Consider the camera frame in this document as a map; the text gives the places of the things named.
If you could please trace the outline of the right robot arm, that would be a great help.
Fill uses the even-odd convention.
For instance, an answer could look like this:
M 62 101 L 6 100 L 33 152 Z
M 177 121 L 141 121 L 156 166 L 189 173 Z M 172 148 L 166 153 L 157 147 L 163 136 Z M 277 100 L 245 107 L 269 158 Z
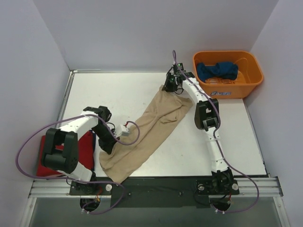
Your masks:
M 218 101 L 211 99 L 203 91 L 193 73 L 184 71 L 182 63 L 173 63 L 167 72 L 162 90 L 176 93 L 179 89 L 187 92 L 196 105 L 194 122 L 196 127 L 205 133 L 212 179 L 209 186 L 203 186 L 210 192 L 227 194 L 233 184 L 233 175 L 218 147 L 220 141 L 215 131 L 220 126 Z

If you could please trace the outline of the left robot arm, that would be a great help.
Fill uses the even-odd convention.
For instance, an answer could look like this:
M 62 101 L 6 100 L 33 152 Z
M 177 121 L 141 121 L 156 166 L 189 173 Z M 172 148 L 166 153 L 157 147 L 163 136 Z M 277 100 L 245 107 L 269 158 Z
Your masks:
M 112 136 L 114 131 L 106 125 L 112 115 L 107 107 L 86 107 L 82 115 L 67 125 L 46 131 L 41 165 L 81 181 L 80 189 L 85 194 L 92 195 L 97 190 L 97 182 L 93 171 L 79 161 L 78 141 L 89 130 L 93 130 L 99 138 L 101 149 L 111 154 L 116 140 Z

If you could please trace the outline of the beige t shirt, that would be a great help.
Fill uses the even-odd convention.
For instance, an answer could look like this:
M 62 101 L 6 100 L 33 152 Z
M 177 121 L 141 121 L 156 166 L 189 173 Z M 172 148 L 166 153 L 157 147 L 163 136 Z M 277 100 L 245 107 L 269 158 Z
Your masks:
M 136 124 L 130 127 L 129 136 L 122 136 L 111 154 L 100 153 L 99 162 L 105 174 L 112 181 L 122 183 L 168 138 L 192 105 L 189 98 L 159 89 Z

